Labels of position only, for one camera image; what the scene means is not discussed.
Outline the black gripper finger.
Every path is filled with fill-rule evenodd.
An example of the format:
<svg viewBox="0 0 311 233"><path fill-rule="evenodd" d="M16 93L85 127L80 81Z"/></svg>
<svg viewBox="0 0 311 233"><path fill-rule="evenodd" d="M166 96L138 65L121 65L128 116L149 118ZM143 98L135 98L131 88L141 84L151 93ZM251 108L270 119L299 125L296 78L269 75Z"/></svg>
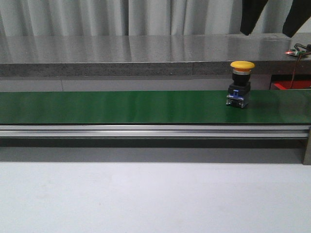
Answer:
<svg viewBox="0 0 311 233"><path fill-rule="evenodd" d="M265 7L268 0L242 0L242 18L240 32L249 35Z"/></svg>
<svg viewBox="0 0 311 233"><path fill-rule="evenodd" d="M310 0L293 0L290 11L284 22L282 33L291 38L311 17Z"/></svg>

